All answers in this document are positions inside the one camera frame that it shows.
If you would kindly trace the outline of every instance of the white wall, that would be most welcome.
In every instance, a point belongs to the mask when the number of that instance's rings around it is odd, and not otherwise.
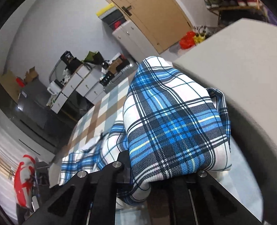
[[[218,17],[209,12],[204,0],[175,0],[182,8],[193,26],[217,26]]]
[[[14,39],[14,36],[27,14],[30,7],[36,0],[25,0],[9,17],[0,29],[0,76],[3,74],[6,58]]]
[[[105,0],[37,0],[21,24],[7,65],[24,78],[35,66],[40,81],[49,85],[49,74],[60,56],[70,51],[83,60],[89,51],[100,51],[110,60],[122,52],[112,30],[96,16]]]

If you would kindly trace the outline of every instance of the door handle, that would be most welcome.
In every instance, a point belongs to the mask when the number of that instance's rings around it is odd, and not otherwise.
[[[129,12],[129,10],[132,8],[132,6],[129,6],[129,7],[124,7],[122,6],[122,9],[123,11],[128,15],[128,16],[131,16],[132,13]]]

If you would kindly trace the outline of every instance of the wooden door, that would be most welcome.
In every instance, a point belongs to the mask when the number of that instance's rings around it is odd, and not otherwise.
[[[175,0],[112,0],[120,10],[130,7],[126,15],[161,53],[191,30],[188,18]]]

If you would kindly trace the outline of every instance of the black bracket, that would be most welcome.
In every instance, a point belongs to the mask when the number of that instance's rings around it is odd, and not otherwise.
[[[101,171],[76,173],[24,225],[114,225],[116,194],[130,191],[132,178],[129,152]]]

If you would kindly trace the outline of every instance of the plaid fabric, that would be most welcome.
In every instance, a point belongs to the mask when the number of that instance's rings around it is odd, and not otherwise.
[[[134,75],[135,73],[119,83],[78,121],[68,145],[64,147],[64,156],[81,149],[91,138],[101,132],[110,131],[117,115],[123,111],[129,85]]]
[[[63,159],[61,184],[80,170],[102,169],[128,149],[134,186],[118,195],[116,207],[136,205],[147,198],[150,182],[198,169],[229,170],[229,138],[223,93],[150,57],[139,66],[110,132]]]

